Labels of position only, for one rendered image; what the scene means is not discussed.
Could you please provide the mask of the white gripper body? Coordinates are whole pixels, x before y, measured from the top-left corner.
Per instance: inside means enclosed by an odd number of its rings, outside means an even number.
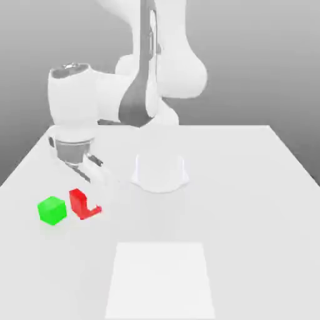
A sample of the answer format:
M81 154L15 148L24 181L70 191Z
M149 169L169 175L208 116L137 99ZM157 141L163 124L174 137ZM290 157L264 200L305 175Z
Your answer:
M64 164L95 188L113 191L119 187L119 179L100 159L84 159L79 164L64 161Z

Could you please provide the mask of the small green cube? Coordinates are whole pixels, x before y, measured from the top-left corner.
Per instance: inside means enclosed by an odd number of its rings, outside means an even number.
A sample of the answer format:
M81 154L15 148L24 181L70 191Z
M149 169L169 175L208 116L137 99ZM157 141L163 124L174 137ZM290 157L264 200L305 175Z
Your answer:
M41 221L55 226L67 217L66 203L55 196L50 196L37 205Z

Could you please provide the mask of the small red cube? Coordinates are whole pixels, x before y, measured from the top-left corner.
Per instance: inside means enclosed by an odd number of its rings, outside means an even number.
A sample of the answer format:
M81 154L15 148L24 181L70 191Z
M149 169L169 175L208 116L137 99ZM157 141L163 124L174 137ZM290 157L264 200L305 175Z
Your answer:
M96 206L93 209L89 209L87 196L79 189L73 189L69 191L69 200L72 211L80 220L85 220L102 212L101 206Z

